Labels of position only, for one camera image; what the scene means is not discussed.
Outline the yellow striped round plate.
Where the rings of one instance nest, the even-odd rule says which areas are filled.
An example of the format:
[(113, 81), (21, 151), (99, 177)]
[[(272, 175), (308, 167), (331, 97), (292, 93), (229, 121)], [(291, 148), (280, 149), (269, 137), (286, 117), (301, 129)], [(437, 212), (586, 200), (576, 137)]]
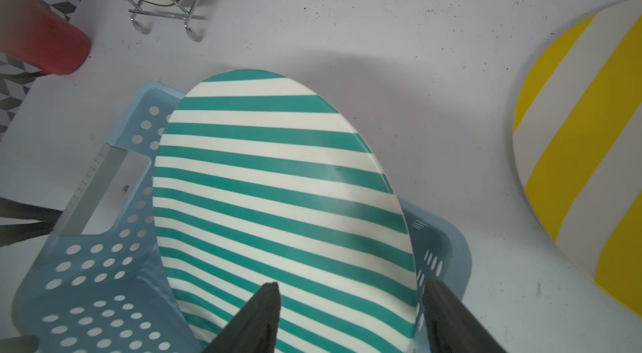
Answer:
[(513, 156), (548, 236), (600, 289), (641, 311), (641, 0), (570, 27), (533, 64)]

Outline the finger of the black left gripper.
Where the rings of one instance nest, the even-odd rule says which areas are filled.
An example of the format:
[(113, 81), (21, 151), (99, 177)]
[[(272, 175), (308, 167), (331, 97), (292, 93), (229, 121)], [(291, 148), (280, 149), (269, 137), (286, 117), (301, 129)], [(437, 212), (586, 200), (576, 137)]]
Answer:
[(1, 226), (0, 246), (16, 244), (28, 239), (50, 234), (54, 225), (48, 222), (10, 224)]
[(56, 223), (62, 211), (24, 204), (11, 199), (0, 198), (1, 217), (6, 219), (38, 220)]

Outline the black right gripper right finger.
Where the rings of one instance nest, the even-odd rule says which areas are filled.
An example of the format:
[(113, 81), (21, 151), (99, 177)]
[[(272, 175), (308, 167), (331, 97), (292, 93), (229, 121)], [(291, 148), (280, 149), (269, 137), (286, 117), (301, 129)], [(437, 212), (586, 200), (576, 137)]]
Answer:
[(431, 352), (506, 353), (441, 280), (426, 282), (423, 304)]

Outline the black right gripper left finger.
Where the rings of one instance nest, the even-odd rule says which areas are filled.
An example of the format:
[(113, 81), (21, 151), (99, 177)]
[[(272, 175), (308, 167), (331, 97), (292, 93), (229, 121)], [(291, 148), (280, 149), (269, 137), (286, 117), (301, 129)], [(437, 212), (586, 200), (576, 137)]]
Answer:
[(263, 284), (203, 353), (273, 353), (277, 343), (281, 294), (277, 282)]

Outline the green striped round plate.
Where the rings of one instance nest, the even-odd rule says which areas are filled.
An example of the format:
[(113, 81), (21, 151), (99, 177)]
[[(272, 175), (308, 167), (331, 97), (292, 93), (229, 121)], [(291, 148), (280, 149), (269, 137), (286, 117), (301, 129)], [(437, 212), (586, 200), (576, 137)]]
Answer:
[(206, 346), (276, 283), (279, 352), (408, 352), (408, 225), (366, 142), (324, 98), (261, 70), (182, 97), (160, 138), (153, 218), (172, 293)]

